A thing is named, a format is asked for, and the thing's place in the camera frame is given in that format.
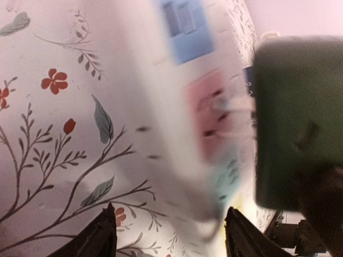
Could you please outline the white power strip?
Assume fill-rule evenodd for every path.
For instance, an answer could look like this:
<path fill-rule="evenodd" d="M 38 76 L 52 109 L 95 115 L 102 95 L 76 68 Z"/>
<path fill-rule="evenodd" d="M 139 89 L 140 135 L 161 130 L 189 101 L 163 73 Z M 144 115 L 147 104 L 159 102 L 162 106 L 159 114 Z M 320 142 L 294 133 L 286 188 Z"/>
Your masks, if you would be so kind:
<path fill-rule="evenodd" d="M 142 147 L 157 169 L 171 222 L 182 237 L 212 240 L 239 185 L 250 179 L 253 100 L 239 53 L 244 1 L 134 1 L 137 93 L 151 121 Z"/>

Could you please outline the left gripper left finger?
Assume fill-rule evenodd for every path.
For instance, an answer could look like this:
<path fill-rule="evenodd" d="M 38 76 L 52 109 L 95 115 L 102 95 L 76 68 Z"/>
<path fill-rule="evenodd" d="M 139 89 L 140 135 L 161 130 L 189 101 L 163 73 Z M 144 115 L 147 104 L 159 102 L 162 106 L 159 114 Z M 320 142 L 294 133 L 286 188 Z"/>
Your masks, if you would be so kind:
<path fill-rule="evenodd" d="M 49 257 L 115 257 L 116 228 L 115 208 L 109 203 L 75 238 Z"/>

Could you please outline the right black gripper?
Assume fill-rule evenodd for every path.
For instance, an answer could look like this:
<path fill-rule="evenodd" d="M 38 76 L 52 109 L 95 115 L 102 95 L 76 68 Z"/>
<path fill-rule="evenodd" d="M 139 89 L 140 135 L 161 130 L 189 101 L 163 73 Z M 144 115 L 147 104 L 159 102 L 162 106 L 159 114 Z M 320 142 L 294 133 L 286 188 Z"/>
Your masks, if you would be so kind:
<path fill-rule="evenodd" d="M 284 223 L 284 213 L 276 211 L 264 235 L 281 248 L 293 249 L 295 254 L 324 254 L 326 247 L 307 220 L 298 224 Z"/>

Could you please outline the dark green cube socket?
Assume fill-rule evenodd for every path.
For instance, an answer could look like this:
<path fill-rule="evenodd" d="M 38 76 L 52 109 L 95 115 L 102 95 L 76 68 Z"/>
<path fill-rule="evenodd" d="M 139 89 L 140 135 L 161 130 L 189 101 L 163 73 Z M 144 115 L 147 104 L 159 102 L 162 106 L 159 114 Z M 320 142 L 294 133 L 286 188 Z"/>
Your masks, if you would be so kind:
<path fill-rule="evenodd" d="M 342 38 L 275 37 L 252 66 L 256 203 L 296 211 L 295 181 L 342 163 Z"/>

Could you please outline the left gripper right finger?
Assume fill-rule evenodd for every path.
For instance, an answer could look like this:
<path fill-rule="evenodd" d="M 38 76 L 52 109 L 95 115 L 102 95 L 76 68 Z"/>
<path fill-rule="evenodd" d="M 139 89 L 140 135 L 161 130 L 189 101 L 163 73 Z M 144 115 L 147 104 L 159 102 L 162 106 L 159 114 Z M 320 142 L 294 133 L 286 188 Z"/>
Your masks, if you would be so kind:
<path fill-rule="evenodd" d="M 261 233 L 238 209 L 230 207 L 225 222 L 227 256 L 292 256 Z"/>

